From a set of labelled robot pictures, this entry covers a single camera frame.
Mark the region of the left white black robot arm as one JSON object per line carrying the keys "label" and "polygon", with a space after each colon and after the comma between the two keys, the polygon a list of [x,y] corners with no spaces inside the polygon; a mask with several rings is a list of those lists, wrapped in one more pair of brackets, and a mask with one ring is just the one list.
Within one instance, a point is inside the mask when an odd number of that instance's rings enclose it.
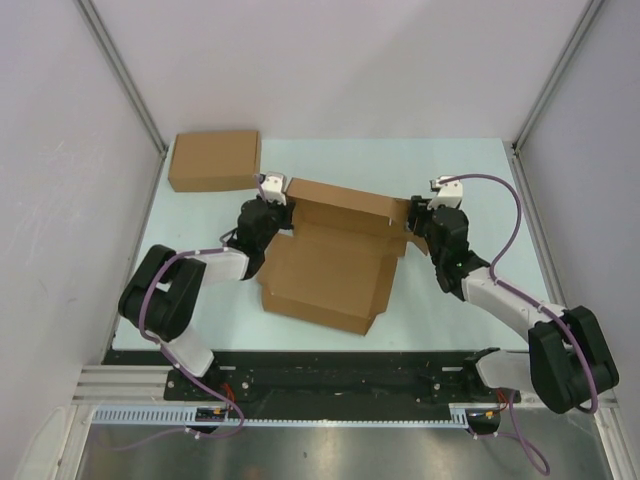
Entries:
{"label": "left white black robot arm", "polygon": [[236,227],[223,236],[221,246],[177,252],[154,245],[124,288],[118,314],[158,345],[176,369],[188,373],[185,385],[197,398],[210,399],[221,387],[221,376],[212,369],[212,350],[190,327],[204,280],[253,278],[276,234],[293,228],[294,209],[295,203],[285,197],[251,199],[242,205]]}

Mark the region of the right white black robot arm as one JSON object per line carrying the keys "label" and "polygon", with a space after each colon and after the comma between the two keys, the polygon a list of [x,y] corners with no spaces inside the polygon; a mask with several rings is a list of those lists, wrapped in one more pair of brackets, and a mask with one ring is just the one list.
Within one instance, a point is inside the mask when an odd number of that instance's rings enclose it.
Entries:
{"label": "right white black robot arm", "polygon": [[527,391],[562,414],[619,384],[596,315],[584,306],[542,303],[492,276],[489,262],[469,246],[469,220],[460,208],[414,196],[407,229],[425,242],[443,292],[490,313],[528,344],[527,352],[476,354],[473,369],[461,376],[469,399],[484,401],[497,388]]}

